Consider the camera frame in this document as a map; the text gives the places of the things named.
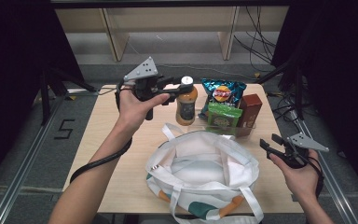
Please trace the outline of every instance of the bottle cap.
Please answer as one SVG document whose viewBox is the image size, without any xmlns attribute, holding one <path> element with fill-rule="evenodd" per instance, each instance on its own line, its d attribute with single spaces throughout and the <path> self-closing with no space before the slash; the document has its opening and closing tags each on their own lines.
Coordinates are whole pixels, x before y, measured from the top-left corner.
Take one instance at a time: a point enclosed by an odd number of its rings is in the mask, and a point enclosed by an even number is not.
<svg viewBox="0 0 358 224">
<path fill-rule="evenodd" d="M 193 83 L 193 78 L 192 77 L 182 77 L 182 84 L 183 85 L 188 85 L 188 84 L 192 84 Z"/>
</svg>

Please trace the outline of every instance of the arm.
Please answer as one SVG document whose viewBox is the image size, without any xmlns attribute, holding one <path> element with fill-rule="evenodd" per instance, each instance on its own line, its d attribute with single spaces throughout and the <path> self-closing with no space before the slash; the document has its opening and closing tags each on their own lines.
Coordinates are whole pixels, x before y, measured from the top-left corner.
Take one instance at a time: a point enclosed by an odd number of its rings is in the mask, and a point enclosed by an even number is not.
<svg viewBox="0 0 358 224">
<path fill-rule="evenodd" d="M 282 170 L 286 180 L 287 187 L 295 194 L 304 210 L 307 220 L 313 223 L 334 223 L 333 220 L 325 213 L 319 205 L 315 195 L 318 182 L 318 175 L 315 170 L 307 165 L 301 169 L 292 169 L 284 163 L 281 158 L 270 154 L 271 160 Z M 310 157 L 318 160 L 318 154 L 314 150 L 310 150 Z"/>
<path fill-rule="evenodd" d="M 147 111 L 168 98 L 168 94 L 161 94 L 140 102 L 131 91 L 122 91 L 118 120 L 89 162 L 120 151 L 144 122 Z M 117 161 L 110 161 L 78 176 L 58 200 L 49 223 L 91 223 Z"/>
</svg>

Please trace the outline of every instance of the black curtain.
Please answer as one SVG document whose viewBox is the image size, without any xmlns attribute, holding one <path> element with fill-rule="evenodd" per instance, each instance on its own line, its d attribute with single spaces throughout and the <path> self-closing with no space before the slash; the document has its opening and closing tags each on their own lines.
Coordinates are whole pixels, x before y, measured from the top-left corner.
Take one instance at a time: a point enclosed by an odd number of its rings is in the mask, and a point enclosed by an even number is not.
<svg viewBox="0 0 358 224">
<path fill-rule="evenodd" d="M 322 118 L 358 174 L 358 1 L 327 2 L 328 20 L 302 71 Z M 273 60 L 276 66 L 294 51 L 289 43 L 298 41 L 307 23 L 307 8 L 289 12 Z"/>
<path fill-rule="evenodd" d="M 0 163 L 30 112 L 43 71 L 56 67 L 84 80 L 48 2 L 0 1 Z"/>
</svg>

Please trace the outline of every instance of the chip bag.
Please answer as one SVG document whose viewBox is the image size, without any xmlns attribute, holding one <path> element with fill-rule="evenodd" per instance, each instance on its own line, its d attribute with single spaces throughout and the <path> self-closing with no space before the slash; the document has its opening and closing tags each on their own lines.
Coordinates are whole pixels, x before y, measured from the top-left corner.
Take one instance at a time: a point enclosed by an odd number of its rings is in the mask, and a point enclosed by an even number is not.
<svg viewBox="0 0 358 224">
<path fill-rule="evenodd" d="M 246 89 L 246 84 L 238 81 L 202 78 L 201 84 L 208 95 L 205 106 L 199 113 L 201 119 L 208 119 L 209 103 L 238 107 Z"/>
</svg>

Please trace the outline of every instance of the finger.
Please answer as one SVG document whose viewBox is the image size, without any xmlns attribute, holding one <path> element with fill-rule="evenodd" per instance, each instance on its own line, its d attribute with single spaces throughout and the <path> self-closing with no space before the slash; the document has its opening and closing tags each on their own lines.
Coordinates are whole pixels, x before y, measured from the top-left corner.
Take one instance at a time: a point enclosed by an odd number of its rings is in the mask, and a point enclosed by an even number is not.
<svg viewBox="0 0 358 224">
<path fill-rule="evenodd" d="M 279 158 L 277 155 L 275 154 L 269 154 L 269 157 L 271 158 L 271 160 L 274 162 L 275 165 L 277 165 L 282 172 L 286 172 L 289 169 L 291 169 L 281 158 Z"/>
<path fill-rule="evenodd" d="M 128 90 L 128 89 L 133 89 L 135 87 L 135 80 L 129 80 L 127 82 L 124 82 L 123 85 L 121 86 L 122 90 Z"/>
<path fill-rule="evenodd" d="M 156 95 L 155 97 L 151 98 L 148 101 L 145 101 L 147 107 L 149 109 L 155 107 L 156 105 L 161 105 L 164 102 L 166 102 L 170 98 L 170 95 L 168 93 L 163 93 Z"/>
<path fill-rule="evenodd" d="M 120 99 L 136 98 L 130 89 L 123 89 L 120 92 Z"/>
<path fill-rule="evenodd" d="M 308 156 L 312 157 L 315 160 L 318 160 L 318 153 L 313 149 L 309 149 L 309 155 Z"/>
</svg>

